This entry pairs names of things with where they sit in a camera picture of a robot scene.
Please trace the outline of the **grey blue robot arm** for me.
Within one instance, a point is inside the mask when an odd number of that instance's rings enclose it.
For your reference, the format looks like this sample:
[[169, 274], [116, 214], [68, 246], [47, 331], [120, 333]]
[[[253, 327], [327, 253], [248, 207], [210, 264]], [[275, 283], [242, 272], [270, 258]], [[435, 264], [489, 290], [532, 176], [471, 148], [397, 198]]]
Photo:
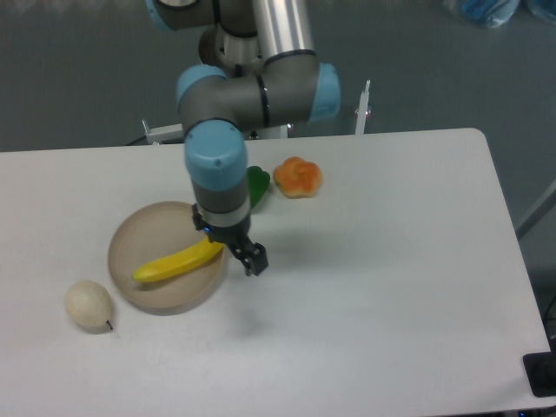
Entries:
[[268, 258], [248, 236], [244, 136], [335, 116], [339, 77], [314, 51], [304, 1], [150, 1], [147, 9], [165, 30], [202, 26], [215, 39], [214, 57], [186, 69], [175, 88], [193, 222], [259, 275]]

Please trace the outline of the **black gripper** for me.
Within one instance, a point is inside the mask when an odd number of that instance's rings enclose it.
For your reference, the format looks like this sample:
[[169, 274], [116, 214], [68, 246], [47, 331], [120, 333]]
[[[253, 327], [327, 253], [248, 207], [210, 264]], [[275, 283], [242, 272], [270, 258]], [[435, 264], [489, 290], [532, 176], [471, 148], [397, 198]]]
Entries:
[[195, 229], [202, 231], [210, 242], [225, 244], [244, 267], [246, 276], [258, 276], [268, 267], [265, 247], [260, 243], [251, 242], [248, 238], [250, 215], [245, 215], [240, 221], [232, 221], [226, 226], [217, 226], [215, 220], [210, 221], [208, 218], [209, 215], [204, 215], [197, 204], [192, 207]]

